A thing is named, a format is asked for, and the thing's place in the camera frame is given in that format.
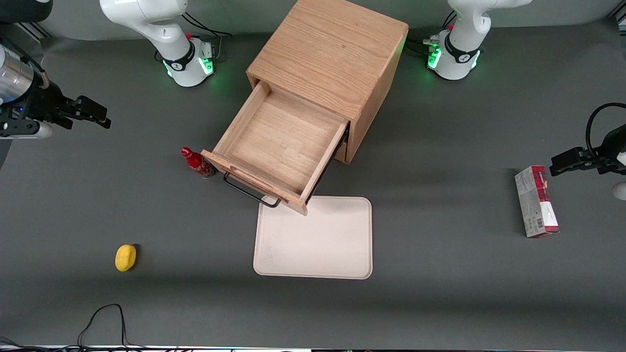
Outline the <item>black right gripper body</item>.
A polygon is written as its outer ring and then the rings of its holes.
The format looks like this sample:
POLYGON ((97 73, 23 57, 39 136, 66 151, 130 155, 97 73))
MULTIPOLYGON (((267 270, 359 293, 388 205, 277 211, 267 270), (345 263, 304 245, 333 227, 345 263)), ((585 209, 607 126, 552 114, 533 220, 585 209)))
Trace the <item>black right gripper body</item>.
POLYGON ((64 96, 56 84, 42 88, 32 84, 20 96, 20 129, 40 130, 45 123, 51 123, 52 114, 71 114, 74 118, 74 100, 64 96))

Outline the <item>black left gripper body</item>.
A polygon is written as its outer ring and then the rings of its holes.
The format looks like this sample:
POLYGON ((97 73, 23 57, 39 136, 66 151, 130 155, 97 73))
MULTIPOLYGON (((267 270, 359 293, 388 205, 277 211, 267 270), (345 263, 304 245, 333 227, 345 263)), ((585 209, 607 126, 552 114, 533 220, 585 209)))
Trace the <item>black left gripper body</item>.
POLYGON ((620 175, 626 174, 625 147, 626 125, 610 131, 603 139, 600 146, 600 160, 604 166, 600 167, 600 175, 609 172, 620 175))

